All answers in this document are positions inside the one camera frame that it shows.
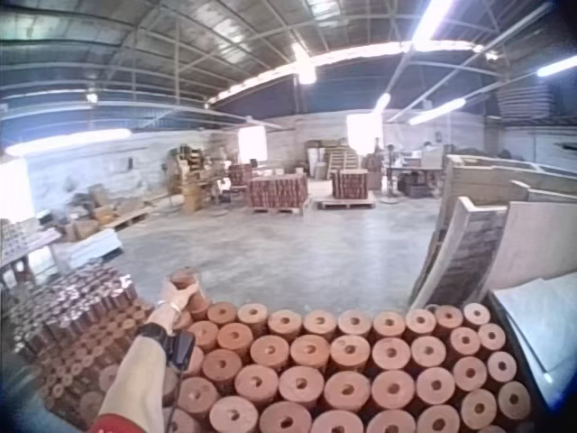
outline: stacked bricks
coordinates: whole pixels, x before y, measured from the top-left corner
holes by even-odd
[[[367,171],[338,170],[332,174],[333,197],[338,199],[366,199],[369,197]]]
[[[308,198],[304,174],[264,176],[249,182],[249,206],[258,208],[299,208]]]
[[[228,177],[233,187],[244,187],[252,179],[251,164],[235,164],[228,168]]]

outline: person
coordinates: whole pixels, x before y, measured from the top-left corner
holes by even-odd
[[[162,289],[162,301],[149,316],[147,324],[156,324],[169,336],[172,335],[172,325],[198,289],[197,282],[184,290],[177,290],[174,284],[166,281]],[[138,335],[120,364],[98,418],[88,432],[163,432],[161,401],[166,363],[166,352],[159,341],[150,336]]]

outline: ceiling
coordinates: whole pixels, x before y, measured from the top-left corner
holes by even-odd
[[[435,38],[485,44],[541,3],[456,0]],[[428,0],[3,1],[0,94],[10,111],[85,103],[89,89],[101,101],[125,101],[125,106],[19,117],[5,122],[3,137],[18,141],[76,131],[89,122],[153,129],[237,124],[242,120],[154,104],[202,106],[235,83],[295,61],[294,42],[315,56],[410,40],[427,5]],[[459,64],[463,54],[426,58],[438,59]],[[472,66],[497,70],[502,64],[481,59]],[[438,65],[422,64],[420,74],[429,69],[438,71]]]

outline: terracotta cylinder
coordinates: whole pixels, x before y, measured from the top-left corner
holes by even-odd
[[[249,327],[254,338],[265,336],[269,331],[267,329],[267,320],[269,311],[262,304],[244,304],[236,312],[239,322]]]
[[[417,424],[412,415],[404,410],[385,410],[371,419],[367,433],[415,433]]]
[[[435,331],[435,315],[426,309],[411,309],[405,316],[405,340],[411,343],[420,336],[430,336]]]
[[[310,412],[300,404],[280,401],[270,405],[261,415],[261,433],[305,433],[313,424]]]
[[[230,302],[216,302],[208,308],[206,317],[218,327],[223,327],[236,320],[236,306]]]
[[[220,395],[216,387],[204,377],[191,377],[180,386],[179,407],[198,421],[208,417]]]
[[[458,433],[459,413],[446,404],[425,409],[417,420],[417,433]]]
[[[330,343],[336,331],[336,318],[328,311],[316,309],[305,316],[303,327],[308,334],[321,336]]]
[[[290,357],[295,365],[316,368],[324,373],[331,346],[321,336],[300,336],[290,345]]]
[[[218,326],[208,320],[193,323],[188,332],[195,335],[195,345],[207,354],[216,347]]]
[[[279,393],[286,401],[292,401],[312,409],[325,386],[323,375],[314,368],[292,367],[279,378]]]
[[[216,349],[205,356],[203,375],[211,381],[222,395],[234,392],[234,378],[243,368],[243,362],[235,352]]]
[[[262,336],[252,343],[251,358],[279,373],[289,365],[289,343],[280,336]]]
[[[331,344],[331,360],[336,370],[361,372],[370,355],[371,346],[361,336],[339,336]]]
[[[415,397],[415,381],[408,373],[379,374],[372,383],[371,401],[378,411],[403,409]]]
[[[474,330],[490,322],[489,310],[481,304],[467,304],[463,308],[464,324]]]
[[[326,382],[324,398],[334,410],[358,412],[371,396],[369,379],[357,372],[339,372]]]
[[[339,332],[344,336],[362,336],[368,338],[372,320],[358,309],[349,309],[338,318]]]
[[[252,331],[246,325],[242,323],[224,325],[218,331],[216,342],[221,348],[231,350],[239,355],[245,364],[250,362],[249,350],[252,344]]]
[[[279,390],[279,376],[269,367],[248,365],[236,375],[234,389],[261,410],[274,401]]]
[[[169,420],[170,408],[162,411],[164,425]],[[172,420],[168,429],[170,433],[202,433],[202,428],[198,421],[190,417],[184,410],[176,409],[172,415]]]
[[[517,363],[507,352],[495,352],[487,360],[486,388],[496,392],[507,382],[511,382],[517,374]]]
[[[411,363],[408,367],[413,374],[426,368],[438,367],[446,358],[446,349],[435,336],[421,336],[411,345]]]
[[[363,433],[364,426],[361,419],[352,412],[346,410],[329,410],[323,413],[310,429],[310,433],[327,433],[338,431],[339,433]]]
[[[303,318],[300,314],[289,309],[275,311],[269,316],[270,333],[274,336],[281,336],[289,343],[300,335],[302,326]]]
[[[499,325],[495,325],[494,323],[481,325],[477,334],[481,342],[481,350],[479,352],[480,359],[485,360],[489,358],[493,352],[498,352],[505,346],[505,331],[503,331]]]
[[[382,311],[372,321],[372,339],[401,338],[406,328],[405,319],[399,313]]]
[[[435,310],[435,336],[445,340],[451,332],[463,325],[463,314],[452,305],[441,305]]]
[[[461,403],[461,419],[471,430],[488,427],[497,416],[497,401],[487,390],[468,393]]]
[[[210,425],[218,433],[253,433],[259,412],[242,397],[224,397],[210,410]]]

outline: wooden pallet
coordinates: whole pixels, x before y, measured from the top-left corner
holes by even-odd
[[[358,209],[358,208],[370,208],[373,209],[376,204],[377,200],[375,199],[375,195],[372,191],[369,191],[369,196],[367,198],[358,199],[358,200],[345,200],[334,198],[332,196],[321,198],[316,201],[319,209],[328,209],[328,208],[340,208],[340,209]]]
[[[129,212],[127,214],[118,217],[112,223],[105,224],[103,226],[103,229],[113,228],[114,230],[122,230],[123,228],[136,224],[139,221],[142,221],[144,218],[148,216],[150,212],[151,209],[149,207],[134,210],[133,212]]]

